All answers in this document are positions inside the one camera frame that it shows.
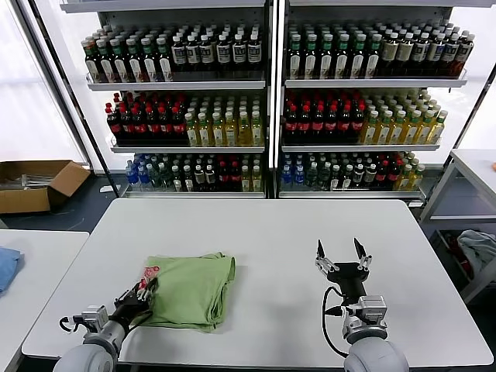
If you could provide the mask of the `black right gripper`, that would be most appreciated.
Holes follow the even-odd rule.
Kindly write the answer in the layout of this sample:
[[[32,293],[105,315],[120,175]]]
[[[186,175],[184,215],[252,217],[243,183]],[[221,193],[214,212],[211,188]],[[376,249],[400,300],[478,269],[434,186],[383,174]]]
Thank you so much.
[[[329,282],[339,286],[343,305],[354,305],[359,301],[360,297],[367,295],[363,283],[369,276],[372,256],[366,253],[364,246],[357,238],[354,238],[353,242],[360,263],[345,262],[336,263],[335,265],[326,257],[320,239],[318,240],[315,258],[315,265],[319,271],[327,274]]]

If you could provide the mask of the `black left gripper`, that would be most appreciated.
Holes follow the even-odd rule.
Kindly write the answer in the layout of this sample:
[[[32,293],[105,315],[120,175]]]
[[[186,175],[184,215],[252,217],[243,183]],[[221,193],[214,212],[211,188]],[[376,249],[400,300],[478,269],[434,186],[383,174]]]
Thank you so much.
[[[152,314],[151,301],[158,286],[156,277],[141,279],[134,287],[134,291],[128,291],[125,295],[115,300],[115,311],[113,320],[122,326],[131,326]]]

